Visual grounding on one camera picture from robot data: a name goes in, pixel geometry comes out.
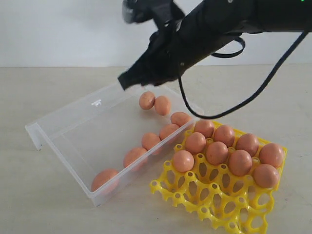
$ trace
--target yellow plastic egg crate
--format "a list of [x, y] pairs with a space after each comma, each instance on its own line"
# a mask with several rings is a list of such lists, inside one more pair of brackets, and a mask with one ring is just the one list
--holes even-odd
[[[222, 124], [214, 121], [214, 125], [217, 128]], [[175, 152], [185, 149], [185, 140], [193, 130], [186, 131], [182, 144], [175, 146]], [[245, 134], [237, 129], [234, 131], [235, 141], [229, 148], [230, 153], [235, 151], [238, 138]], [[279, 182], [272, 189], [263, 189], [254, 182], [252, 173], [260, 164], [259, 152], [265, 144], [270, 143], [260, 138], [258, 140], [260, 147], [253, 157], [253, 167], [248, 175], [233, 175], [227, 162], [218, 166], [207, 162], [204, 153], [213, 142], [212, 136], [207, 139], [204, 151], [194, 155], [195, 164], [191, 171], [180, 173], [173, 167], [172, 160], [165, 161], [162, 174], [150, 184], [151, 191], [153, 194], [159, 191], [165, 201], [171, 198], [175, 207], [183, 204], [188, 212], [197, 212], [200, 220], [208, 218], [214, 229], [224, 227], [231, 234], [264, 234], [268, 228], [265, 215], [273, 209], [272, 193], [277, 191]], [[287, 153], [286, 148], [283, 150], [283, 164], [277, 168], [280, 178]]]

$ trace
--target clear plastic container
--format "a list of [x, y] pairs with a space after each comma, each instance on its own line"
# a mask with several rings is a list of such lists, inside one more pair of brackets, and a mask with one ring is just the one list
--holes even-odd
[[[139, 97], [147, 90], [154, 92], [156, 97], [166, 95], [170, 99], [172, 109], [169, 115], [163, 117], [154, 108], [143, 111], [139, 107]], [[191, 105], [202, 113], [197, 106]], [[40, 150], [47, 143], [94, 205], [99, 206], [156, 162], [163, 160], [168, 153], [173, 152], [174, 146], [183, 139], [184, 132], [196, 118], [130, 166], [123, 168], [125, 154], [134, 147], [141, 147], [142, 136], [146, 132], [158, 134], [165, 124], [170, 123], [170, 115], [178, 111], [189, 114], [182, 96], [166, 86], [136, 86], [125, 92], [115, 83], [52, 112], [25, 128], [35, 147]], [[148, 163], [133, 172], [132, 169], [146, 158]], [[118, 175], [91, 192], [94, 177], [107, 168], [118, 170]], [[118, 186], [109, 192], [116, 182]]]

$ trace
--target yellow egg tray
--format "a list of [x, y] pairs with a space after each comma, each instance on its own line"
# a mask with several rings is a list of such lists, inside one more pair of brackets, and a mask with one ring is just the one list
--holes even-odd
[[[214, 121], [214, 125], [217, 128], [222, 124]], [[185, 132], [185, 138], [175, 146], [175, 152], [185, 149], [185, 140], [193, 130]], [[237, 129], [234, 131], [235, 141], [229, 148], [230, 152], [235, 151], [238, 138], [245, 134]], [[162, 174], [150, 184], [151, 192], [154, 194], [159, 191], [165, 201], [171, 198], [174, 207], [183, 204], [188, 212], [197, 212], [201, 221], [208, 218], [214, 229], [224, 227], [231, 234], [265, 234], [268, 229], [265, 216], [273, 209], [272, 193], [278, 190], [280, 180], [271, 189], [263, 189], [254, 182], [252, 173], [260, 164], [259, 152], [265, 144], [270, 143], [261, 138], [258, 140], [260, 147], [253, 157], [253, 167], [248, 175], [233, 175], [227, 162], [218, 166], [211, 165], [205, 158], [204, 149], [202, 153], [194, 155], [194, 167], [186, 173], [178, 172], [173, 167], [172, 160], [165, 161]], [[213, 136], [207, 139], [207, 146], [212, 142]], [[283, 150], [283, 164], [277, 168], [280, 178], [287, 154], [287, 149]]]

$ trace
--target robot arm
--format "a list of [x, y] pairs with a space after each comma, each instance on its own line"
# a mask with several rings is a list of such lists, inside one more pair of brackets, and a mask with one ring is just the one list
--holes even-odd
[[203, 0], [186, 16], [173, 0], [124, 0], [123, 17], [153, 19], [158, 27], [144, 54], [119, 76], [126, 90], [174, 81], [207, 56], [222, 57], [216, 51], [234, 40], [244, 47], [243, 33], [311, 31], [312, 0]]

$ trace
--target egg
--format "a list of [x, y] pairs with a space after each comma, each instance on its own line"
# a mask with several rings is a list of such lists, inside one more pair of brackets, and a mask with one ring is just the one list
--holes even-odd
[[187, 172], [194, 167], [195, 160], [190, 152], [180, 150], [172, 158], [172, 164], [178, 172]]
[[245, 150], [234, 151], [229, 158], [229, 170], [235, 176], [247, 175], [253, 166], [250, 154]]
[[157, 114], [166, 116], [171, 111], [171, 102], [166, 96], [159, 96], [155, 99], [154, 107]]
[[221, 141], [227, 147], [231, 147], [235, 141], [235, 132], [229, 125], [221, 125], [214, 132], [214, 141]]
[[192, 133], [185, 141], [185, 149], [192, 155], [201, 153], [206, 146], [206, 138], [202, 133]]
[[238, 139], [235, 148], [237, 150], [245, 150], [253, 157], [258, 151], [259, 145], [258, 138], [254, 134], [247, 133]]
[[206, 160], [212, 165], [224, 163], [228, 158], [228, 147], [221, 141], [211, 143], [206, 150]]
[[215, 125], [211, 120], [201, 119], [194, 127], [194, 132], [202, 133], [206, 138], [211, 138], [215, 130]]
[[261, 188], [268, 189], [278, 184], [279, 174], [274, 166], [260, 164], [253, 171], [253, 179]]
[[[93, 179], [92, 184], [91, 184], [91, 191], [94, 192], [96, 191], [99, 187], [101, 187], [103, 184], [105, 184], [106, 182], [108, 182], [110, 179], [112, 179], [113, 177], [115, 177], [118, 174], [118, 171], [113, 169], [113, 168], [109, 168], [106, 169], [100, 173], [98, 173], [96, 175], [96, 177]], [[114, 190], [116, 187], [118, 186], [118, 180], [113, 183], [111, 186], [109, 186], [107, 188], [106, 191], [104, 191], [105, 194], [110, 193], [112, 190]]]
[[142, 147], [149, 151], [151, 148], [160, 143], [160, 138], [155, 133], [145, 133], [142, 137]]
[[[128, 167], [131, 163], [136, 161], [139, 157], [141, 157], [146, 152], [147, 150], [141, 147], [133, 148], [125, 155], [125, 158], [123, 159], [123, 167], [124, 168]], [[140, 162], [137, 166], [135, 166], [132, 169], [132, 171], [135, 172], [139, 170], [146, 162], [147, 162], [147, 158], [143, 160], [142, 162]]]
[[171, 123], [174, 123], [178, 125], [179, 127], [183, 126], [184, 124], [188, 123], [191, 120], [192, 120], [192, 117], [184, 112], [175, 112], [170, 117]]
[[161, 140], [163, 140], [178, 129], [179, 126], [174, 123], [167, 124], [160, 130], [159, 137]]
[[139, 99], [139, 105], [143, 110], [150, 110], [155, 103], [155, 94], [151, 91], [144, 92]]
[[275, 143], [266, 144], [259, 153], [259, 159], [261, 163], [279, 167], [284, 160], [283, 148]]

